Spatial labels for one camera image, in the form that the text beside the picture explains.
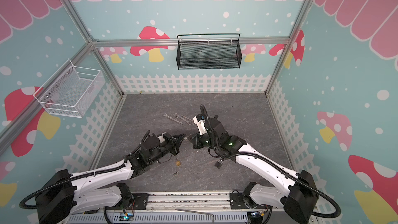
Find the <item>dark purple padlock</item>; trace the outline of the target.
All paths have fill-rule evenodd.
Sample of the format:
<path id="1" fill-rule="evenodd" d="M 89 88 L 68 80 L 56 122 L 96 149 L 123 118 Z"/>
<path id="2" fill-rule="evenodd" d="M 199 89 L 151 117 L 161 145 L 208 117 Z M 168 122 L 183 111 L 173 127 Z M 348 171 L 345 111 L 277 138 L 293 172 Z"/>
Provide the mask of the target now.
<path id="1" fill-rule="evenodd" d="M 216 167 L 217 169 L 220 169 L 220 168 L 222 167 L 222 165 L 223 165 L 223 162 L 224 162 L 223 159 L 218 160 L 218 161 L 215 163 L 215 167 Z"/>

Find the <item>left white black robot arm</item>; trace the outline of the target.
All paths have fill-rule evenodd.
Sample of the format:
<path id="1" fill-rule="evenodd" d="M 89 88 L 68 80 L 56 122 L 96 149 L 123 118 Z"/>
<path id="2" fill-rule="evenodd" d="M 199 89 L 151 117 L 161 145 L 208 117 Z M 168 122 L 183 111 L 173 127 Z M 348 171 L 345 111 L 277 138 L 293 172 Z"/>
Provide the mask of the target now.
<path id="1" fill-rule="evenodd" d="M 40 190 L 23 198 L 19 207 L 36 210 L 41 224 L 58 224 L 69 215 L 101 208 L 131 208 L 135 199 L 125 181 L 149 171 L 165 155 L 176 156 L 184 138 L 185 134 L 146 132 L 121 161 L 79 173 L 58 171 Z"/>

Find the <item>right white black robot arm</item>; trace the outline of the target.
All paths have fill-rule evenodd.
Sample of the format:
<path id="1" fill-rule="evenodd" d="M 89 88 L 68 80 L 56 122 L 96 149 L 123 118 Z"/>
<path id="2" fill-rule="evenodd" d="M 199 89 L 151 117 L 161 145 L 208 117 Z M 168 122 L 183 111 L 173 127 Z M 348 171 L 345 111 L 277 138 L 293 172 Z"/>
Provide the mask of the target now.
<path id="1" fill-rule="evenodd" d="M 275 190 L 266 190 L 258 183 L 250 183 L 242 193 L 249 208 L 257 205 L 281 207 L 299 224 L 306 224 L 312 216 L 334 219 L 341 215 L 340 206 L 326 193 L 316 188 L 313 176 L 306 170 L 296 172 L 283 167 L 262 155 L 245 140 L 230 135 L 218 120 L 209 117 L 204 105 L 193 118 L 198 133 L 193 137 L 194 149 L 207 148 L 217 159 L 216 168 L 231 160 L 259 174 L 270 182 Z"/>

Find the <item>grey metal hex key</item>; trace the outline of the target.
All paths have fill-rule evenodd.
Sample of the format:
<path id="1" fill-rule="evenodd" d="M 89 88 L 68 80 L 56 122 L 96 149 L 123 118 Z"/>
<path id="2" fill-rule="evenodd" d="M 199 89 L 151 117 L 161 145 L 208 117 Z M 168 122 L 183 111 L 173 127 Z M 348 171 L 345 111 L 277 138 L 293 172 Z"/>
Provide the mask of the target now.
<path id="1" fill-rule="evenodd" d="M 211 223 L 212 223 L 212 224 L 215 223 L 215 216 L 214 216 L 214 214 L 212 214 L 212 213 L 206 213 L 206 212 L 200 212 L 200 211 L 193 211 L 193 210 L 182 209 L 182 208 L 176 208 L 175 211 L 210 216 L 210 217 L 211 217 Z"/>

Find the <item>long silver wrench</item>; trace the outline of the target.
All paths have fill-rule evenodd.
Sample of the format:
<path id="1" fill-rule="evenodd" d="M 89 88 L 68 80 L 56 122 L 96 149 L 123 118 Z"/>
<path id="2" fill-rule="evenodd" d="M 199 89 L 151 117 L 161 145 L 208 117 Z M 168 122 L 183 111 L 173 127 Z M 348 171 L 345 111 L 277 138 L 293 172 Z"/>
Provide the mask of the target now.
<path id="1" fill-rule="evenodd" d="M 167 119 L 173 121 L 173 122 L 178 123 L 179 125 L 183 125 L 183 123 L 182 123 L 181 121 L 179 121 L 179 120 L 177 120 L 177 119 L 175 119 L 175 118 L 169 116 L 168 114 L 164 114 L 163 116 L 164 116 L 165 118 L 167 118 Z"/>

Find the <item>short silver wrench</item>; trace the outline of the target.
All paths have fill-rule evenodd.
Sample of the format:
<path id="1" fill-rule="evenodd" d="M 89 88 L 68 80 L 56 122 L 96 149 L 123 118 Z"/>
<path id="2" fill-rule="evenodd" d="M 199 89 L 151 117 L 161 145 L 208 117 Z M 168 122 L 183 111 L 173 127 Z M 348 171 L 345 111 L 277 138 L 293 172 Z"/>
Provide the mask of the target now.
<path id="1" fill-rule="evenodd" d="M 183 115 L 176 115 L 177 118 L 181 119 L 182 121 L 186 122 L 188 125 L 192 125 L 193 124 L 193 120 L 189 119 L 188 117 L 185 117 Z"/>

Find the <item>left green circuit board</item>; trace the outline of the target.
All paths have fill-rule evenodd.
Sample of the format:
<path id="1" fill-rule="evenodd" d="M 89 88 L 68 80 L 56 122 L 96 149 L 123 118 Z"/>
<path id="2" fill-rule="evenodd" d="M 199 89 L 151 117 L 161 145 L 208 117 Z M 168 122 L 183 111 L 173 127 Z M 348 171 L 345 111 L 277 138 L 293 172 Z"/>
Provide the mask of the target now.
<path id="1" fill-rule="evenodd" d="M 134 218 L 133 214 L 125 213 L 125 214 L 120 214 L 119 220 L 123 222 L 131 222 L 133 218 Z"/>

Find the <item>green circuit board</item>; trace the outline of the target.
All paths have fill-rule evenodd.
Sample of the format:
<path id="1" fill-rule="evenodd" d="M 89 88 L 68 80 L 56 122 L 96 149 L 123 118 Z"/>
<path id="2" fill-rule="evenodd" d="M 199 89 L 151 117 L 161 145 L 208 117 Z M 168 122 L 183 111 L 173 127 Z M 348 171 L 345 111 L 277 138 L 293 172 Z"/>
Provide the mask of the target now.
<path id="1" fill-rule="evenodd" d="M 260 217 L 263 217 L 263 216 L 264 216 L 264 212 L 262 212 L 262 211 L 253 212 L 253 213 L 250 214 L 251 218 L 260 218 Z"/>
<path id="2" fill-rule="evenodd" d="M 133 218 L 134 218 L 133 214 L 125 213 L 125 214 L 120 214 L 119 220 L 123 222 L 131 222 Z"/>

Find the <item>right green circuit board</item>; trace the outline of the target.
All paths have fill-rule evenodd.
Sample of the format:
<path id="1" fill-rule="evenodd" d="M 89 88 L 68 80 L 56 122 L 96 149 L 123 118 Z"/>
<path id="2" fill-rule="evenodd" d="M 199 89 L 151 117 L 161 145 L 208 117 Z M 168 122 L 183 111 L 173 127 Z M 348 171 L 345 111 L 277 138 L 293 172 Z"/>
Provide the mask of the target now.
<path id="1" fill-rule="evenodd" d="M 253 212 L 253 213 L 250 214 L 251 218 L 260 218 L 260 217 L 263 217 L 263 216 L 264 216 L 264 212 L 262 212 L 262 211 Z"/>

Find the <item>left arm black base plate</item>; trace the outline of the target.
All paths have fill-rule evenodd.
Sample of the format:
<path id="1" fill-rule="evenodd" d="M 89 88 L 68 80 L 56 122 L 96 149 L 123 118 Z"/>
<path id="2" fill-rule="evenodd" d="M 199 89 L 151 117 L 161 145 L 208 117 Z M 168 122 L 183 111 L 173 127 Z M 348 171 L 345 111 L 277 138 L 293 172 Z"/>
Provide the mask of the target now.
<path id="1" fill-rule="evenodd" d="M 118 209 L 145 210 L 148 204 L 149 194 L 127 194 L 117 204 Z"/>

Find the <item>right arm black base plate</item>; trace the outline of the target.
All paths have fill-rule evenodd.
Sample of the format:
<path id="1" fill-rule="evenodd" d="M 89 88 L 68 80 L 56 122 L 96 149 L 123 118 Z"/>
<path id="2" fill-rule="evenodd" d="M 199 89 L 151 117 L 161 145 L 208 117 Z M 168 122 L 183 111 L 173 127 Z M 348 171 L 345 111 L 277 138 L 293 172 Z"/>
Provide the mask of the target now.
<path id="1" fill-rule="evenodd" d="M 229 194 L 231 209 L 268 209 L 266 204 L 257 204 L 249 196 L 233 191 Z"/>

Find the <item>black mesh wall basket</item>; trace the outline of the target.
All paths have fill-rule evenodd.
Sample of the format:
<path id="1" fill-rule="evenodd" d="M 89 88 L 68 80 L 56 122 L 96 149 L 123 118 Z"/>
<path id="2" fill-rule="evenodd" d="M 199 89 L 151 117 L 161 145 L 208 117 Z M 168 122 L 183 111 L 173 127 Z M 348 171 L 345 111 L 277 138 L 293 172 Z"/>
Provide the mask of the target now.
<path id="1" fill-rule="evenodd" d="M 239 40 L 238 33 L 177 35 L 177 67 L 179 70 L 240 68 L 243 55 Z"/>

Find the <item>white mesh wall basket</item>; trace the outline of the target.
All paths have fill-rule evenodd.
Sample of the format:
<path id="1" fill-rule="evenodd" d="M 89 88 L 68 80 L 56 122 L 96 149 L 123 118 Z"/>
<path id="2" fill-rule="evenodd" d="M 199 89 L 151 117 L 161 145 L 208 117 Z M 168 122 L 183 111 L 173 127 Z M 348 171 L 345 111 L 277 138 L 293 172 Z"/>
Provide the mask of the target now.
<path id="1" fill-rule="evenodd" d="M 104 85 L 101 70 L 75 66 L 68 60 L 33 97 L 51 115 L 82 118 Z"/>

